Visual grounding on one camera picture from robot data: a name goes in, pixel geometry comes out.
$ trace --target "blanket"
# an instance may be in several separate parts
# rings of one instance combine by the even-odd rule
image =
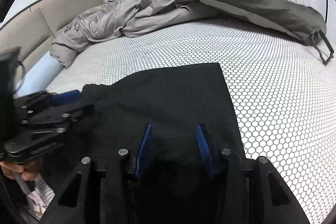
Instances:
[[[284,32],[305,45],[326,33],[323,17],[287,0],[109,0],[78,15],[53,40],[50,54],[68,68],[92,43],[135,37],[168,25],[209,18],[219,11]]]

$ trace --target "light blue pillow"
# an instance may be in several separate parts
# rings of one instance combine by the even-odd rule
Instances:
[[[63,69],[63,65],[52,58],[49,51],[26,73],[22,87],[17,91],[18,97],[44,90]]]

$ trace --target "mattress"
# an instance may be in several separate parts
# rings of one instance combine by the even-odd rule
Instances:
[[[221,65],[246,157],[268,157],[310,223],[321,223],[336,203],[336,67],[313,47],[232,17],[188,22],[93,45],[47,90],[207,62]]]

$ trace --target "gray handle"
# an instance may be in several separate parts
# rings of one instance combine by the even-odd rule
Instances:
[[[29,189],[27,183],[21,178],[21,174],[17,172],[13,172],[15,180],[17,181],[18,185],[20,186],[22,192],[24,194],[29,194],[31,193],[31,190]]]

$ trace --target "human hand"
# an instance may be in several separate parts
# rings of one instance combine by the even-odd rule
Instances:
[[[17,165],[9,160],[0,162],[3,174],[10,178],[15,179],[13,172],[21,173],[21,178],[23,180],[34,180],[39,174],[39,169],[41,166],[41,160],[33,160],[25,163],[24,165]]]

